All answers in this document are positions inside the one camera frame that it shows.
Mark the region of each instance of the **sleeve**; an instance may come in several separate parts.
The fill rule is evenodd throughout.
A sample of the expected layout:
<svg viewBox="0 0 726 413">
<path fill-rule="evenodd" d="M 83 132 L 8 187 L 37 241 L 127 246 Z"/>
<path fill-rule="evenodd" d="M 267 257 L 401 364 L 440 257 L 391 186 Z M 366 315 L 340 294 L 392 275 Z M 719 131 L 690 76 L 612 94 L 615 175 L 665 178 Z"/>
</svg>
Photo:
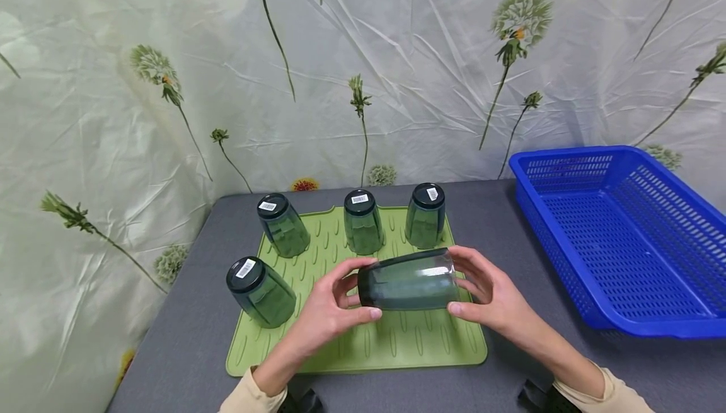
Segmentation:
<svg viewBox="0 0 726 413">
<path fill-rule="evenodd" d="M 608 369 L 600 370 L 605 378 L 605 394 L 602 398 L 580 393 L 560 380 L 555 380 L 553 386 L 582 413 L 653 413 L 645 399 L 634 389 L 628 388 L 623 380 L 617 379 Z"/>
<path fill-rule="evenodd" d="M 287 388 L 275 397 L 267 397 L 252 378 L 253 367 L 245 372 L 237 388 L 224 400 L 219 413 L 276 413 L 287 397 Z"/>
</svg>

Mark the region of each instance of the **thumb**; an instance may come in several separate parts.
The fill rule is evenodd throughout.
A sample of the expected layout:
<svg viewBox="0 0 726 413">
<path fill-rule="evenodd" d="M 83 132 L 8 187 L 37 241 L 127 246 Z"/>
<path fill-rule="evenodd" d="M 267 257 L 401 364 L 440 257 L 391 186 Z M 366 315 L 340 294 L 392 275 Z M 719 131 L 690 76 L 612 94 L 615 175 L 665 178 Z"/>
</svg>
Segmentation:
<svg viewBox="0 0 726 413">
<path fill-rule="evenodd" d="M 379 308 L 361 307 L 349 309 L 343 318 L 343 326 L 346 330 L 359 324 L 371 323 L 381 318 L 383 312 Z"/>
<path fill-rule="evenodd" d="M 450 302 L 446 307 L 454 317 L 462 318 L 467 322 L 482 323 L 482 305 L 474 303 Z"/>
</svg>

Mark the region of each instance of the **curtain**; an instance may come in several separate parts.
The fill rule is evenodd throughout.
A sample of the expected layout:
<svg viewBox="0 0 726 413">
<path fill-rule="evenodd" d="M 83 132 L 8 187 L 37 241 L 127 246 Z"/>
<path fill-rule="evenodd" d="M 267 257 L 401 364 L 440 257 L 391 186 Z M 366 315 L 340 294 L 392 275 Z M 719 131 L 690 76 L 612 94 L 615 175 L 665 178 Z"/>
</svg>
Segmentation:
<svg viewBox="0 0 726 413">
<path fill-rule="evenodd" d="M 6 411 L 102 412 L 224 195 L 627 144 L 726 209 L 722 3 L 0 0 Z"/>
</svg>

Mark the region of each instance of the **blue basket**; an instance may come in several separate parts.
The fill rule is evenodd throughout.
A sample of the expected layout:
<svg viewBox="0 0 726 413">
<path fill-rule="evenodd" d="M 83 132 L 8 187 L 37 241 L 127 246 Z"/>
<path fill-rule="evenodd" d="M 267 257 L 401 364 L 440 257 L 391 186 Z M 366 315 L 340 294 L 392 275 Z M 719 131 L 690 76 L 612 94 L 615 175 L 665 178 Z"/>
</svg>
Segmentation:
<svg viewBox="0 0 726 413">
<path fill-rule="evenodd" d="M 726 218 L 657 160 L 591 146 L 519 153 L 510 166 L 517 201 L 589 326 L 726 337 Z"/>
</svg>

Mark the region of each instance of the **green drying mat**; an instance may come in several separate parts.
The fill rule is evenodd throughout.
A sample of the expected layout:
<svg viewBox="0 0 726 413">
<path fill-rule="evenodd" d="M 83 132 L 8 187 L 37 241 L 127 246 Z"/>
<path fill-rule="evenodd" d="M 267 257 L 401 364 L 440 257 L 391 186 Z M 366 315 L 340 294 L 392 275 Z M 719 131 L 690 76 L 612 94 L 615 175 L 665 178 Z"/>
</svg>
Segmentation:
<svg viewBox="0 0 726 413">
<path fill-rule="evenodd" d="M 379 260 L 416 252 L 406 241 L 406 207 L 380 207 L 386 228 L 386 244 L 371 255 Z M 277 256 L 267 238 L 262 237 L 258 256 L 272 266 L 297 294 L 295 314 L 283 326 L 266 330 L 244 312 L 229 347 L 226 370 L 242 376 L 249 366 L 259 364 L 285 335 L 300 314 L 313 283 L 340 260 L 358 257 L 348 248 L 343 227 L 343 207 L 302 215 L 310 232 L 310 247 L 292 259 Z M 444 226 L 440 247 L 454 244 L 449 222 Z M 459 289 L 459 299 L 471 296 Z M 304 373 L 355 373 L 380 369 L 459 366 L 481 364 L 487 345 L 478 324 L 452 317 L 445 309 L 436 311 L 383 311 L 376 323 L 353 328 L 330 342 L 302 367 Z"/>
</svg>

